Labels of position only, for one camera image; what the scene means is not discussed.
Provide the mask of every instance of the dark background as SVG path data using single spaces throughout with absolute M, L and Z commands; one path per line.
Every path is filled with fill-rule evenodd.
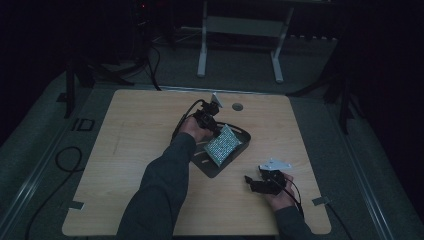
M 201 1 L 147 3 L 158 7 L 160 18 L 155 23 L 163 34 L 172 35 L 169 24 L 201 25 Z M 227 4 L 224 9 L 255 14 L 237 1 Z M 298 5 L 289 34 L 340 40 L 330 59 L 334 71 L 352 80 L 352 92 L 423 219 L 424 4 L 413 0 L 349 4 L 362 8 Z M 50 81 L 65 70 L 70 56 L 83 53 L 99 63 L 115 64 L 136 57 L 139 46 L 134 39 L 140 36 L 132 26 L 140 19 L 134 6 L 139 5 L 130 0 L 1 0 L 0 144 Z

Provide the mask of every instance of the wooden table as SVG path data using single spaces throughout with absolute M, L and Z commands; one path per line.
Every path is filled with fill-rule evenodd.
M 329 233 L 325 207 L 311 201 L 320 197 L 320 191 L 289 99 L 236 93 L 218 96 L 224 108 L 215 119 L 245 129 L 252 139 L 215 178 L 190 163 L 188 195 L 174 234 L 278 234 L 268 203 L 261 194 L 252 193 L 244 181 L 244 175 L 259 180 L 258 165 L 271 157 L 293 165 L 285 172 L 295 177 L 307 224 L 314 233 Z M 84 207 L 69 209 L 63 233 L 115 235 L 146 165 L 169 145 L 177 122 L 191 104 L 201 98 L 209 102 L 210 97 L 210 92 L 118 90 L 74 197 Z M 233 110 L 233 103 L 241 103 L 243 110 Z

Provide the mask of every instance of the hand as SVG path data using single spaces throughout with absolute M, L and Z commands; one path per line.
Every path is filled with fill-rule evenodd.
M 188 117 L 186 120 L 184 120 L 179 132 L 190 134 L 196 142 L 202 141 L 204 137 L 210 137 L 213 135 L 213 132 L 209 129 L 203 129 L 199 127 L 194 117 Z
M 294 196 L 294 192 L 291 189 L 291 186 L 292 186 L 291 182 L 293 181 L 293 177 L 285 173 L 283 174 L 286 179 L 290 180 L 290 181 L 287 181 L 285 189 L 292 196 Z M 269 205 L 271 205 L 271 208 L 272 210 L 274 210 L 274 212 L 282 208 L 295 205 L 293 198 L 291 198 L 285 191 L 281 191 L 278 195 L 265 194 L 265 199 L 268 201 Z

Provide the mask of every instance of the black tray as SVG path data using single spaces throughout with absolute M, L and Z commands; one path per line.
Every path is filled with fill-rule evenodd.
M 221 166 L 218 167 L 218 165 L 212 160 L 212 158 L 206 153 L 204 149 L 204 146 L 208 144 L 212 138 L 205 139 L 204 141 L 197 144 L 196 152 L 193 159 L 191 160 L 209 178 L 218 176 L 218 174 L 224 170 L 228 164 L 230 164 L 238 155 L 240 155 L 240 153 L 244 151 L 244 149 L 247 148 L 247 146 L 249 146 L 251 137 L 248 132 L 228 123 L 217 122 L 219 129 L 222 129 L 225 124 L 231 128 L 237 139 L 242 143 L 238 145 L 234 151 L 230 153 L 230 155 L 228 155 L 227 159 L 222 162 Z

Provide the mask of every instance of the white stand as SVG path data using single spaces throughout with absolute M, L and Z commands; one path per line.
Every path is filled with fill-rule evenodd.
M 284 39 L 286 38 L 287 29 L 293 15 L 293 8 L 289 8 L 286 20 L 284 22 L 253 20 L 242 18 L 228 18 L 208 16 L 207 1 L 203 2 L 203 21 L 202 21 L 202 47 L 200 49 L 199 66 L 197 76 L 204 77 L 206 74 L 206 35 L 208 32 L 220 32 L 230 34 L 243 34 L 254 36 L 278 37 L 278 44 L 275 50 L 271 52 L 271 62 L 274 68 L 275 81 L 283 82 L 283 74 L 281 71 L 280 61 L 278 59 Z

